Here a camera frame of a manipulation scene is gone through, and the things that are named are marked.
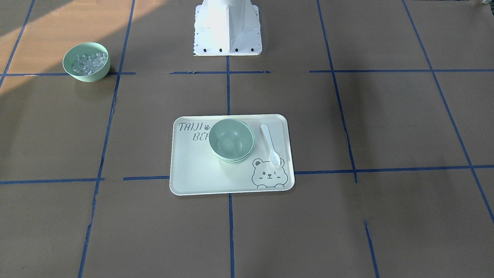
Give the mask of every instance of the blue tape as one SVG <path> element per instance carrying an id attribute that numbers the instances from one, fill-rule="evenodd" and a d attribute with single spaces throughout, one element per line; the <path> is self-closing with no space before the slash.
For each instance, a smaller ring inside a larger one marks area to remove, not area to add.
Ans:
<path id="1" fill-rule="evenodd" d="M 3 71 L 3 74 L 0 78 L 0 88 L 3 84 L 3 81 L 5 80 L 5 77 L 7 76 L 8 68 L 10 67 L 10 64 L 12 63 L 12 59 L 14 58 L 15 51 L 17 50 L 17 46 L 19 45 L 19 42 L 21 41 L 22 34 L 24 33 L 24 29 L 26 28 L 26 25 L 29 22 L 29 17 L 31 17 L 31 12 L 33 11 L 33 6 L 34 6 L 34 1 L 31 1 L 31 5 L 29 6 L 28 13 L 26 15 L 26 19 L 24 20 L 24 23 L 22 24 L 21 31 L 19 32 L 19 36 L 17 37 L 17 40 L 15 41 L 14 48 L 12 49 L 12 52 L 10 53 L 10 57 L 8 58 L 7 65 L 5 66 L 5 70 Z"/>
<path id="2" fill-rule="evenodd" d="M 92 227 L 92 223 L 93 223 L 93 219 L 94 219 L 94 210 L 96 208 L 96 196 L 98 195 L 100 178 L 101 178 L 101 174 L 103 172 L 103 165 L 105 163 L 106 148 L 108 145 L 108 138 L 110 137 L 110 128 L 111 128 L 112 120 L 113 120 L 113 112 L 115 111 L 115 101 L 117 99 L 117 92 L 118 92 L 119 84 L 120 84 L 120 76 L 122 75 L 122 68 L 124 65 L 125 51 L 127 49 L 127 41 L 128 41 L 128 36 L 130 33 L 130 27 L 132 24 L 132 17 L 134 15 L 134 6 L 135 6 L 135 0 L 132 0 L 132 7 L 130 8 L 130 15 L 129 15 L 128 24 L 127 24 L 127 32 L 125 34 L 125 40 L 123 42 L 123 49 L 122 49 L 122 56 L 120 58 L 120 66 L 119 66 L 119 71 L 118 71 L 118 75 L 117 75 L 117 83 L 115 84 L 115 91 L 113 92 L 112 106 L 110 108 L 110 116 L 108 118 L 108 125 L 106 128 L 105 142 L 103 143 L 103 151 L 101 152 L 101 163 L 99 165 L 99 170 L 98 170 L 98 180 L 96 181 L 96 186 L 94 187 L 94 195 L 93 195 L 93 201 L 92 201 L 92 207 L 91 207 L 91 218 L 89 221 L 89 225 L 87 226 L 86 238 L 84 241 L 84 249 L 82 251 L 81 265 L 79 267 L 78 278 L 82 278 L 82 273 L 84 271 L 84 263 L 86 261 L 86 254 L 87 254 L 87 246 L 89 245 L 89 237 L 91 235 L 91 227 Z"/>
<path id="3" fill-rule="evenodd" d="M 353 173 L 353 170 L 322 170 L 322 171 L 296 171 L 295 175 L 320 175 Z"/>
<path id="4" fill-rule="evenodd" d="M 226 56 L 226 104 L 227 115 L 230 115 L 230 56 Z"/>
<path id="5" fill-rule="evenodd" d="M 494 69 L 375 69 L 375 70 L 333 70 L 335 73 L 360 72 L 494 72 Z M 330 73 L 331 70 L 310 70 L 309 73 Z"/>
<path id="6" fill-rule="evenodd" d="M 109 72 L 108 75 L 117 75 L 118 72 Z M 135 71 L 122 72 L 121 75 L 135 75 Z M 68 76 L 66 72 L 45 73 L 7 73 L 6 76 Z"/>
<path id="7" fill-rule="evenodd" d="M 257 71 L 174 71 L 170 74 L 264 74 L 271 73 L 269 70 L 257 70 Z"/>
<path id="8" fill-rule="evenodd" d="M 230 277 L 235 277 L 235 252 L 233 248 L 233 204 L 232 194 L 228 194 L 228 211 L 230 219 Z"/>
<path id="9" fill-rule="evenodd" d="M 367 241 L 369 242 L 370 256 L 372 257 L 372 264 L 374 265 L 375 278 L 379 278 L 379 270 L 377 269 L 377 260 L 375 259 L 374 245 L 372 244 L 371 233 L 369 232 L 369 223 L 366 217 L 366 233 Z"/>
<path id="10" fill-rule="evenodd" d="M 473 165 L 474 169 L 494 168 L 494 165 Z"/>
<path id="11" fill-rule="evenodd" d="M 494 69 L 434 69 L 434 72 L 492 72 Z"/>
<path id="12" fill-rule="evenodd" d="M 142 180 L 169 180 L 170 176 L 143 176 L 143 177 L 124 177 L 124 181 L 142 181 Z"/>
<path id="13" fill-rule="evenodd" d="M 269 70 L 258 70 L 258 71 L 230 71 L 230 74 L 263 74 L 263 73 L 271 73 Z"/>
<path id="14" fill-rule="evenodd" d="M 170 74 L 226 74 L 226 71 L 174 71 Z"/>
<path id="15" fill-rule="evenodd" d="M 470 166 L 437 166 L 437 167 L 357 169 L 357 172 L 358 173 L 375 173 L 375 172 L 405 172 L 405 171 L 437 171 L 437 170 L 454 170 L 454 169 L 470 169 Z"/>
<path id="16" fill-rule="evenodd" d="M 448 106 L 448 103 L 446 102 L 446 98 L 444 97 L 443 90 L 441 89 L 441 86 L 439 85 L 439 81 L 436 77 L 436 73 L 434 72 L 432 68 L 431 61 L 429 59 L 429 56 L 427 55 L 427 52 L 425 51 L 424 44 L 422 43 L 422 39 L 420 38 L 417 28 L 415 27 L 415 23 L 413 22 L 412 15 L 410 14 L 410 11 L 408 10 L 407 4 L 405 3 L 405 0 L 402 0 L 403 6 L 405 7 L 405 11 L 407 12 L 408 18 L 410 19 L 410 23 L 412 24 L 413 30 L 415 31 L 415 35 L 417 36 L 418 42 L 420 43 L 420 47 L 422 48 L 422 51 L 424 52 L 425 59 L 427 60 L 427 64 L 429 65 L 429 68 L 432 71 L 432 76 L 434 77 L 434 81 L 436 82 L 437 89 L 439 90 L 439 94 L 441 95 L 441 99 L 443 100 L 444 106 L 446 108 L 446 111 L 448 113 L 448 116 L 450 117 L 451 124 L 454 127 L 454 132 L 456 133 L 456 136 L 458 137 L 458 140 L 460 142 L 461 148 L 463 149 L 463 153 L 465 154 L 466 160 L 468 162 L 468 166 L 470 167 L 470 171 L 472 172 L 472 175 L 475 179 L 475 182 L 477 183 L 477 187 L 480 191 L 480 194 L 484 200 L 484 204 L 487 208 L 487 211 L 491 217 L 491 220 L 494 224 L 494 214 L 492 212 L 491 206 L 489 205 L 489 202 L 487 201 L 487 198 L 484 194 L 484 190 L 482 189 L 482 186 L 480 185 L 479 179 L 477 178 L 477 173 L 475 173 L 475 169 L 472 165 L 472 162 L 470 160 L 470 157 L 468 156 L 468 152 L 466 151 L 465 144 L 463 143 L 463 140 L 461 138 L 460 132 L 458 130 L 458 127 L 456 126 L 456 123 L 454 122 L 453 115 L 450 111 L 450 108 Z"/>
<path id="17" fill-rule="evenodd" d="M 56 183 L 75 183 L 75 182 L 95 182 L 98 178 L 90 179 L 56 179 L 56 180 L 25 180 L 25 181 L 0 181 L 0 185 L 21 185 L 21 184 L 56 184 Z"/>
<path id="18" fill-rule="evenodd" d="M 346 142 L 348 144 L 348 153 L 350 155 L 350 162 L 352 164 L 353 176 L 355 178 L 355 183 L 357 183 L 357 172 L 355 171 L 355 162 L 353 159 L 352 145 L 350 144 L 350 136 L 348 135 L 348 130 L 346 128 L 345 115 L 343 114 L 343 106 L 341 105 L 341 99 L 338 91 L 338 84 L 336 82 L 336 74 L 334 73 L 333 60 L 331 59 L 331 51 L 329 50 L 328 37 L 326 36 L 326 28 L 324 27 L 323 14 L 321 13 L 321 5 L 319 0 L 317 1 L 317 9 L 319 12 L 319 19 L 321 21 L 321 27 L 323 29 L 324 42 L 326 43 L 326 51 L 328 52 L 329 66 L 331 68 L 331 75 L 333 76 L 334 90 L 336 92 L 336 98 L 338 99 L 338 106 L 341 114 L 341 121 L 343 123 L 343 129 L 345 130 Z"/>

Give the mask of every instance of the green bowl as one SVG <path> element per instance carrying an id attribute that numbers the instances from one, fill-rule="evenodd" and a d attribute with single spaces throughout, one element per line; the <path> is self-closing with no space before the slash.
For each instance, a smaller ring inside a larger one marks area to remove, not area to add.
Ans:
<path id="1" fill-rule="evenodd" d="M 90 55 L 96 52 L 104 52 L 108 55 L 108 50 L 98 43 L 83 43 L 80 45 L 76 45 L 71 48 L 63 57 L 63 69 L 70 75 L 72 75 L 75 79 L 81 80 L 84 82 L 95 82 L 103 77 L 105 77 L 110 71 L 110 56 L 108 55 L 108 60 L 105 65 L 97 72 L 91 73 L 89 75 L 78 75 L 72 67 L 77 62 L 77 54 L 86 54 Z"/>
<path id="2" fill-rule="evenodd" d="M 208 137 L 214 155 L 226 163 L 244 161 L 254 149 L 254 131 L 236 119 L 218 121 L 211 127 Z"/>

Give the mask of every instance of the bear cartoon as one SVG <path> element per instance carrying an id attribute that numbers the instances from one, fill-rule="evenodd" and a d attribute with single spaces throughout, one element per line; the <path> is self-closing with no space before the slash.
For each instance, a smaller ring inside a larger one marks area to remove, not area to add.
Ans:
<path id="1" fill-rule="evenodd" d="M 288 182 L 288 175 L 285 173 L 285 161 L 281 160 L 279 167 L 274 167 L 269 161 L 262 161 L 260 158 L 254 159 L 252 162 L 254 166 L 254 174 L 252 175 L 252 182 L 259 188 L 263 185 L 266 188 L 285 187 Z"/>

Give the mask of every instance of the plastic spoon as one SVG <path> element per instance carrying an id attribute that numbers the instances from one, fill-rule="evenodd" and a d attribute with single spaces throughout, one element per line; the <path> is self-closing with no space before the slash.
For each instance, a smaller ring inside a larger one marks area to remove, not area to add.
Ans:
<path id="1" fill-rule="evenodd" d="M 271 140 L 271 133 L 269 133 L 268 125 L 262 124 L 261 130 L 262 130 L 262 134 L 264 135 L 264 138 L 266 138 L 266 142 L 268 142 L 268 146 L 270 150 L 269 160 L 271 161 L 271 164 L 273 164 L 274 167 L 279 167 L 281 165 L 281 158 L 280 155 L 275 151 L 275 148 L 273 146 L 273 141 Z"/>

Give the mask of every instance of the white tray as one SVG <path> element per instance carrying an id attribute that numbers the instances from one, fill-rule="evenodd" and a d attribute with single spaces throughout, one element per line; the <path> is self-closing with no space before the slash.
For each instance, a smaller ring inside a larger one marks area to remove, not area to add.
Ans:
<path id="1" fill-rule="evenodd" d="M 219 161 L 209 146 L 209 129 L 226 118 L 244 121 L 254 130 L 254 150 L 239 164 Z M 273 146 L 283 160 L 282 167 L 274 168 L 269 162 L 269 148 L 261 133 L 263 123 L 269 126 Z M 294 184 L 288 124 L 282 115 L 191 116 L 180 117 L 173 123 L 170 190 L 174 194 L 283 191 Z"/>

